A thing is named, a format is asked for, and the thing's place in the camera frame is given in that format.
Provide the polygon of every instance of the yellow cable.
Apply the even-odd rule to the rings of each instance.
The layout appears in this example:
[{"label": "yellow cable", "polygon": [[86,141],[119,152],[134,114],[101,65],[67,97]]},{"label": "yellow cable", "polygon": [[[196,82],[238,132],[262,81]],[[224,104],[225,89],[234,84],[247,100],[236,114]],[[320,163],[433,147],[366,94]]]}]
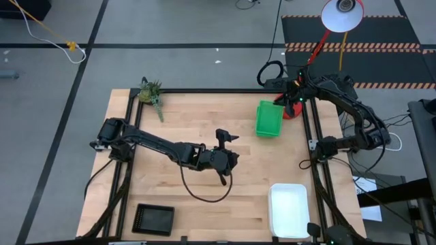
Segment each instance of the yellow cable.
[{"label": "yellow cable", "polygon": [[342,70],[342,56],[343,56],[343,50],[345,48],[345,41],[347,41],[348,31],[343,36],[342,40],[342,46],[341,46],[341,55],[339,56],[339,71]]},{"label": "yellow cable", "polygon": [[55,33],[54,31],[52,31],[52,29],[48,28],[46,25],[44,25],[44,23],[42,23],[41,21],[37,20],[35,17],[33,17],[31,14],[29,14],[25,9],[23,9],[21,6],[19,6],[18,4],[16,4],[13,0],[9,0],[10,3],[14,4],[15,7],[17,7],[18,9],[20,9],[21,11],[23,11],[28,17],[30,17],[32,20],[34,20],[36,23],[40,24],[45,30],[47,30],[48,32],[50,32],[52,35],[54,35],[55,37],[58,37],[59,39],[62,39],[65,43],[67,43],[69,50],[74,51],[76,49],[76,43],[75,42],[70,42],[68,41],[66,38],[62,37],[61,35]]}]

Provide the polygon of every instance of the green plastic bin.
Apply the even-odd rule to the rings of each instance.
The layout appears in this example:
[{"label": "green plastic bin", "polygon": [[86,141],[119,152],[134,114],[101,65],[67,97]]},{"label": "green plastic bin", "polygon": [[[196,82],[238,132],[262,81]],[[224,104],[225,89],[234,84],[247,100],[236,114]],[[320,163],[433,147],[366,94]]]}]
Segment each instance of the green plastic bin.
[{"label": "green plastic bin", "polygon": [[280,135],[283,118],[283,106],[272,101],[260,101],[256,116],[256,135],[259,137],[277,137]]}]

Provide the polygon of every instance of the artificial plant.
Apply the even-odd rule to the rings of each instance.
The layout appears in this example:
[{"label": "artificial plant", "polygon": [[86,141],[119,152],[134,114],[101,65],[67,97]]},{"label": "artificial plant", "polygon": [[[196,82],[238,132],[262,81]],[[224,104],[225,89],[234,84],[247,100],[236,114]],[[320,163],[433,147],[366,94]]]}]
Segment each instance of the artificial plant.
[{"label": "artificial plant", "polygon": [[157,115],[159,116],[160,121],[164,122],[164,115],[162,114],[162,99],[159,96],[161,91],[161,83],[159,80],[154,82],[149,82],[145,77],[142,77],[141,83],[141,91],[138,95],[138,98],[141,102],[145,104],[152,104],[155,108]]}]

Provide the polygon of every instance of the orange striped tape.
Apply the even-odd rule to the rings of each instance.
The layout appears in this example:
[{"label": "orange striped tape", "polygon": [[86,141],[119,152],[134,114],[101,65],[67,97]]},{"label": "orange striped tape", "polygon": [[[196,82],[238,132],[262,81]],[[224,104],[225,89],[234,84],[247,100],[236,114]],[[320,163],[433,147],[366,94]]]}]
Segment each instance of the orange striped tape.
[{"label": "orange striped tape", "polygon": [[[288,48],[286,52],[310,52],[312,48]],[[340,48],[323,48],[322,52],[340,52]],[[344,48],[344,52],[418,52],[421,53],[420,49],[392,49],[392,48]]]},{"label": "orange striped tape", "polygon": [[434,53],[436,50],[423,50],[422,54]]},{"label": "orange striped tape", "polygon": [[376,83],[376,82],[357,82],[354,84],[354,88],[401,88],[401,89],[430,89],[435,88],[436,83],[433,82],[421,82],[421,83]]},{"label": "orange striped tape", "polygon": [[[281,18],[318,18],[320,15],[282,15]],[[372,16],[368,15],[365,18],[405,18],[404,16]]]},{"label": "orange striped tape", "polygon": [[[289,43],[286,48],[314,48],[317,43]],[[341,48],[341,43],[325,43],[324,48]],[[346,43],[345,48],[385,48],[385,49],[414,49],[420,44],[411,43]]]}]

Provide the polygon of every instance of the floor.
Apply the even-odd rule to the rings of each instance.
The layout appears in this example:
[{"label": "floor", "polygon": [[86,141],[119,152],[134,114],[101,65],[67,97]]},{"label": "floor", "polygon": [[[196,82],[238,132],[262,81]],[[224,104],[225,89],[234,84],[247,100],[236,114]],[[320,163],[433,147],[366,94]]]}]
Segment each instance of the floor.
[{"label": "floor", "polygon": [[[44,23],[71,40],[86,44],[103,1],[106,0],[54,0]],[[109,0],[96,44],[174,45],[143,49],[101,46],[92,49],[85,69],[72,65],[54,48],[0,48],[0,69],[20,73],[18,80],[0,81],[0,114],[6,115],[0,120],[0,133],[6,139],[0,141],[0,195],[5,197],[0,199],[0,243],[16,243],[33,197],[41,200],[25,241],[74,238],[83,189],[95,156],[88,143],[101,126],[111,89],[135,87],[142,76],[160,80],[166,88],[258,87],[255,76],[269,55],[279,1],[262,1],[244,11],[236,9],[234,2]],[[281,13],[319,14],[323,2],[284,1]],[[421,44],[436,44],[436,26],[431,24],[435,21],[431,16],[436,2],[401,3]],[[394,0],[366,0],[364,4],[368,15],[399,14]],[[54,39],[35,23],[31,23],[31,29],[38,37]],[[28,36],[21,20],[0,19],[0,30],[0,45],[37,43]],[[276,42],[283,43],[280,22]],[[283,52],[275,48],[272,59],[284,61]],[[80,54],[76,52],[72,58],[79,60]],[[264,77],[275,74],[277,71],[271,68]],[[80,86],[70,115],[64,114],[62,119],[74,81],[75,85],[80,81]],[[408,101],[436,96],[434,90],[358,89],[357,93],[381,118],[406,113]],[[60,121],[66,123],[65,131],[55,135]],[[403,149],[387,152],[374,172],[404,175],[407,180],[423,177],[411,125],[393,127],[392,132],[403,140]],[[50,148],[57,148],[52,145],[54,138],[61,139],[57,154],[48,155]],[[46,188],[34,196],[44,165],[52,157]],[[361,151],[356,160],[369,166],[376,157],[377,150]],[[367,231],[375,239],[391,235],[371,231],[370,227]],[[409,243],[408,236],[400,242]]]}]

